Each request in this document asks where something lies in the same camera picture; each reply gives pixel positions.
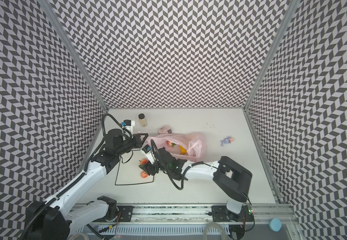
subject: small plush toy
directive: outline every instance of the small plush toy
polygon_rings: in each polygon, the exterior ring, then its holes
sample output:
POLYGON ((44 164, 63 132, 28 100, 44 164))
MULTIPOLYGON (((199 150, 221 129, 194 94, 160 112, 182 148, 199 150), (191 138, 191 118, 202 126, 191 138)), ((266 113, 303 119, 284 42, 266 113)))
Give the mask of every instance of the small plush toy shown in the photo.
POLYGON ((228 136, 227 138, 224 138, 224 140, 221 141, 221 146, 224 146, 224 144, 233 142, 233 138, 231 136, 228 136))

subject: black and white geometric wallpaper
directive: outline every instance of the black and white geometric wallpaper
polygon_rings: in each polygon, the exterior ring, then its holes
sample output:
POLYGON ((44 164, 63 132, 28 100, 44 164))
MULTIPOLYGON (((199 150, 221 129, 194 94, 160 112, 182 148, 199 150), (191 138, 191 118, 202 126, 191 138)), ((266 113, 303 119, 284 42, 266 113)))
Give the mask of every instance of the black and white geometric wallpaper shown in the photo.
POLYGON ((35 0, 0 0, 0 239, 72 178, 103 110, 35 0))
POLYGON ((302 0, 249 108, 308 239, 347 239, 347 0, 302 0))
POLYGON ((243 107, 289 0, 51 0, 110 108, 243 107))

